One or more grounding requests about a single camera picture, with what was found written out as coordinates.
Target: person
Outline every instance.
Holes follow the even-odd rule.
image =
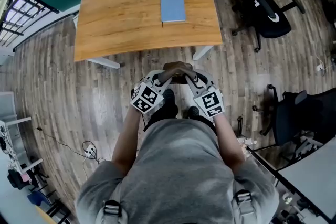
[[[163,96],[138,155],[141,113],[130,106],[112,160],[102,162],[81,187],[75,202],[79,222],[110,223],[98,218],[118,188],[127,223],[234,223],[239,183],[254,200],[258,223],[269,223],[278,193],[257,165],[245,160],[224,114],[214,116],[213,126],[192,106],[187,119],[176,119],[174,92]]]

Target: black office chair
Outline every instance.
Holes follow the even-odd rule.
[[[329,91],[309,95],[284,92],[283,100],[278,101],[276,88],[269,84],[268,89],[274,93],[274,109],[271,122],[261,135],[267,135],[273,129],[275,145],[281,146],[292,141],[300,131],[314,132],[314,139],[326,143],[336,134],[336,88]],[[253,111],[264,112],[256,106]]]
[[[234,12],[240,11],[243,14],[244,23],[241,27],[232,31],[232,35],[238,35],[239,31],[254,26],[258,47],[255,52],[261,50],[260,35],[265,38],[278,38],[291,31],[290,24],[283,14],[285,11],[298,7],[302,14],[305,9],[298,0],[292,0],[283,8],[274,2],[274,0],[240,0],[232,7]]]

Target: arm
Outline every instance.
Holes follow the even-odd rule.
[[[141,112],[130,106],[124,122],[123,131],[120,133],[112,155],[114,165],[126,175],[131,169],[137,152],[138,130]]]
[[[224,163],[236,173],[245,162],[244,153],[231,125],[223,113],[214,116],[219,151]]]

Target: chair armrest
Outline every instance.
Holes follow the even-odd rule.
[[[258,0],[258,2],[260,3],[260,5],[264,8],[264,10],[266,11],[267,15],[272,18],[275,19],[277,16],[275,15],[274,11],[272,10],[272,8],[269,6],[269,4],[267,3],[266,0]]]

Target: power strip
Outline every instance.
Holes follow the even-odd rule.
[[[95,157],[96,156],[96,152],[94,149],[93,145],[89,145],[88,148],[85,150],[85,155],[89,158],[89,157]]]

